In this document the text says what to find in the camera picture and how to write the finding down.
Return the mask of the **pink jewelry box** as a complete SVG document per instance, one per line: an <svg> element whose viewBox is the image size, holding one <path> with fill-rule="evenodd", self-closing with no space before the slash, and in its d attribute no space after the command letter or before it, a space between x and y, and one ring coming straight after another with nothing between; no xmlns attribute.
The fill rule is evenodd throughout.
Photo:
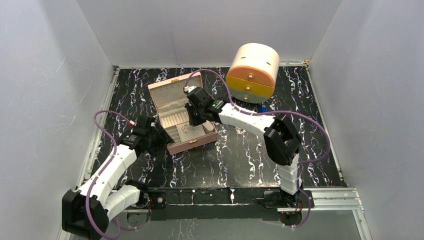
<svg viewBox="0 0 424 240"><path fill-rule="evenodd" d="M175 155L196 147L200 147L217 140L217 130L205 134L201 125L190 126L189 115L185 108L188 99L183 92L183 87L190 79L191 86L202 87L202 76L199 72L190 73L165 79L148 85L148 90L156 108L162 127L173 138L174 143L169 143L167 149Z"/></svg>

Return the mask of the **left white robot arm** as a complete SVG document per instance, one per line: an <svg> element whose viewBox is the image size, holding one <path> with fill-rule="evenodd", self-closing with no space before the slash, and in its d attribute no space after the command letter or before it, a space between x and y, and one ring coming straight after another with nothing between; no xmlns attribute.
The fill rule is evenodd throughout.
<svg viewBox="0 0 424 240"><path fill-rule="evenodd" d="M128 123L130 128L112 139L112 151L99 169L78 189L69 190L62 197L64 231L88 240L112 240L106 230L123 210L150 205L144 183L128 180L116 192L112 190L141 154L154 155L174 140L154 117L141 116Z"/></svg>

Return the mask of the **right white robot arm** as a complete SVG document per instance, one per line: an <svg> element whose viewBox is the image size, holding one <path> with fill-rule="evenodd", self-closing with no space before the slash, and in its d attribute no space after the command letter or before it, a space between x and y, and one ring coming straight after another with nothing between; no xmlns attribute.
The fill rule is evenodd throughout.
<svg viewBox="0 0 424 240"><path fill-rule="evenodd" d="M185 108L191 126L205 122L230 125L264 141L267 156L276 163L280 178L280 199L271 207L296 207L301 202L302 180L298 174L301 137L287 115L258 115L224 100L214 100L199 86L185 86L183 92L188 99Z"/></svg>

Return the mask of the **white oval pad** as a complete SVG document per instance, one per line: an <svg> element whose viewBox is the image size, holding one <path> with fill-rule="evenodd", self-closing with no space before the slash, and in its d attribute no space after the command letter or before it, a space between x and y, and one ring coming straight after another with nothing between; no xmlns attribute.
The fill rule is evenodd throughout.
<svg viewBox="0 0 424 240"><path fill-rule="evenodd" d="M203 123L202 127L203 127L205 134L211 134L215 131L214 125L209 121L206 121L205 123Z"/></svg>

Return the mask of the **round three-drawer organizer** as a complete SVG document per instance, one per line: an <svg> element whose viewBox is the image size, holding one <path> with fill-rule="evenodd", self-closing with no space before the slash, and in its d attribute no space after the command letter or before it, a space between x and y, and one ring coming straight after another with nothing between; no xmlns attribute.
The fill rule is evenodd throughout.
<svg viewBox="0 0 424 240"><path fill-rule="evenodd" d="M266 102L274 94L279 64L280 56L272 47L242 45L225 77L231 96L251 104Z"/></svg>

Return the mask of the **blue stapler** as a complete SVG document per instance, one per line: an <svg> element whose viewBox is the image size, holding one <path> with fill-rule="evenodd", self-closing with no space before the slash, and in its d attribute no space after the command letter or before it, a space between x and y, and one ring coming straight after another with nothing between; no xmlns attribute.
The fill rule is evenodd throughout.
<svg viewBox="0 0 424 240"><path fill-rule="evenodd" d="M266 113L266 112L268 112L269 111L269 109L268 109L268 106L266 105L266 104L261 104L259 107L258 107L258 112L259 113Z"/></svg>

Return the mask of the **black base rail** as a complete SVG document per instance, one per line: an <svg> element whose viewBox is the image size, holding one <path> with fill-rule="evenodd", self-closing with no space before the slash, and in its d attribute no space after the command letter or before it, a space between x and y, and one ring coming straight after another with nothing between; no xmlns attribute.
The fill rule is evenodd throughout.
<svg viewBox="0 0 424 240"><path fill-rule="evenodd" d="M290 195L279 187L149 188L154 221L259 219L299 224L315 207L312 192Z"/></svg>

